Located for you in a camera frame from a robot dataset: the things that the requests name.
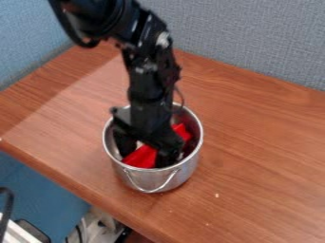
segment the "bucket handle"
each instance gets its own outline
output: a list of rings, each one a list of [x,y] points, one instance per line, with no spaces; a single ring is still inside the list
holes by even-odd
[[[153,194],[153,193],[156,193],[159,190],[161,190],[161,189],[164,188],[164,186],[167,185],[167,183],[169,182],[169,180],[175,177],[176,173],[180,171],[180,168],[175,169],[175,170],[169,173],[169,175],[168,175],[168,177],[167,177],[167,180],[165,180],[165,182],[163,183],[163,185],[161,185],[160,187],[157,187],[156,189],[153,189],[153,190],[145,190],[145,189],[143,189],[141,187],[139,187],[139,186],[136,185],[136,183],[135,183],[132,177],[131,177],[131,173],[129,173],[129,171],[128,171],[125,168],[123,169],[123,171],[124,171],[124,173],[125,173],[125,175],[127,175],[128,180],[131,181],[132,185],[135,186],[135,188],[136,188],[139,191],[141,191],[144,194]]]

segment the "blue fabric wall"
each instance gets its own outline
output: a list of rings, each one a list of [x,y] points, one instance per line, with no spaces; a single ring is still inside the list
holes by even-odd
[[[0,1],[0,90],[69,46],[46,0]]]
[[[139,0],[176,47],[325,89],[323,0]],[[69,47],[45,0],[0,2],[0,89]]]
[[[139,0],[169,24],[176,47],[325,89],[323,0]]]

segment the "black cable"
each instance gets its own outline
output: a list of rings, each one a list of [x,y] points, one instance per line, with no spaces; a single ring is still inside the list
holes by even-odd
[[[78,226],[76,226],[76,232],[77,232],[77,235],[78,235],[78,241],[80,241],[80,243],[84,243],[82,236],[81,236],[81,231],[80,231],[80,227]]]
[[[0,187],[0,194],[6,194],[5,208],[4,208],[2,218],[0,221],[0,243],[1,243],[4,241],[6,226],[12,214],[13,193],[8,188]]]
[[[85,48],[93,48],[97,46],[99,41],[89,39],[88,42],[84,42],[84,40],[80,38],[80,36],[77,35],[74,28],[72,27],[68,18],[65,16],[65,14],[62,13],[62,9],[61,9],[61,5],[58,3],[57,0],[48,0],[49,5],[53,9],[53,12],[56,14],[56,17],[58,19],[58,22],[62,26],[62,29],[65,31],[65,34],[68,35],[68,37],[70,38],[70,40],[73,41],[73,43],[80,46],[80,47],[85,47]]]

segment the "white cable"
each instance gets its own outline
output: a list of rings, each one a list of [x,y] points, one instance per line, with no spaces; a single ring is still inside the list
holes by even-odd
[[[88,235],[86,235],[86,221],[85,221],[85,218],[82,217],[81,218],[81,224],[82,224],[82,228],[84,228],[84,230],[82,230],[82,234],[84,234],[84,240],[85,240],[85,243],[88,243]]]

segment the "red object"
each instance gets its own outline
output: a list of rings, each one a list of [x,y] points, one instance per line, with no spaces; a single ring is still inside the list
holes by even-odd
[[[188,133],[185,126],[181,123],[173,124],[172,129],[176,132],[176,134],[181,137],[184,142],[187,142],[191,138],[191,134]],[[156,155],[156,149],[144,144],[121,161],[127,165],[135,166],[136,168],[152,169],[155,168]]]

